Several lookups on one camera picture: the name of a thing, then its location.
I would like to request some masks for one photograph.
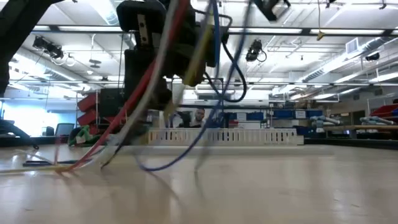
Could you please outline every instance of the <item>ceiling light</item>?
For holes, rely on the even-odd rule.
[[[350,79],[352,79],[352,78],[355,78],[355,77],[357,77],[357,75],[355,75],[355,74],[347,75],[346,77],[337,79],[337,80],[335,81],[335,83],[342,83],[342,82],[348,81],[348,80],[350,80]]]
[[[297,100],[297,99],[300,99],[301,97],[303,97],[303,95],[297,94],[297,95],[290,97],[290,100]]]
[[[349,89],[349,90],[346,90],[346,91],[342,91],[340,94],[351,93],[352,91],[355,91],[355,90],[358,90],[358,89],[359,89],[359,87],[358,88],[352,88],[352,89]]]
[[[49,26],[35,26],[33,28],[34,31],[46,31],[46,30],[50,30]]]
[[[131,42],[132,42],[134,45],[137,45],[136,37],[135,37],[134,35],[131,36]]]
[[[60,31],[122,32],[118,26],[59,26]]]
[[[247,28],[248,33],[271,33],[271,34],[299,34],[302,29],[268,29],[268,28]],[[228,32],[243,32],[243,28],[229,28]]]
[[[391,73],[391,74],[387,74],[387,75],[380,75],[376,78],[372,78],[371,80],[369,80],[369,82],[383,82],[386,80],[389,80],[391,78],[397,78],[398,77],[398,73]]]
[[[314,99],[315,100],[320,100],[320,99],[329,98],[329,97],[334,96],[334,95],[336,95],[336,94],[335,93],[321,94],[321,95],[315,96]]]
[[[369,34],[369,35],[376,35],[382,34],[384,30],[367,30],[367,29],[322,29],[324,34]],[[318,34],[319,29],[312,29],[310,31],[311,34]]]

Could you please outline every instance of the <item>black metal bracket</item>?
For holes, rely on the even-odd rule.
[[[383,5],[379,8],[380,10],[385,9],[387,7],[385,0],[383,0],[382,3],[383,3]]]

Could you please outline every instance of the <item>red panel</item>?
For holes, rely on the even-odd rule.
[[[90,93],[86,98],[77,103],[77,107],[79,107],[80,111],[87,112],[95,107],[95,98],[95,93]]]
[[[371,113],[371,116],[378,116],[380,118],[392,117],[392,112],[396,109],[398,109],[398,104],[381,106],[379,109],[373,111],[373,113]]]
[[[77,121],[79,122],[80,126],[88,125],[95,121],[96,113],[95,109],[87,111],[85,114],[81,115]]]

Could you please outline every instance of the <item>wooden floor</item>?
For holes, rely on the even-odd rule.
[[[212,156],[197,174],[196,157],[150,174],[125,152],[102,172],[0,175],[0,223],[396,224],[398,151],[328,149],[333,156]],[[26,156],[0,149],[0,158],[7,169]]]

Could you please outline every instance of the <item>white barrier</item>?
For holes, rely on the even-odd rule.
[[[189,146],[200,129],[159,128],[148,133],[150,145]],[[296,129],[208,129],[198,146],[297,146],[304,144]]]

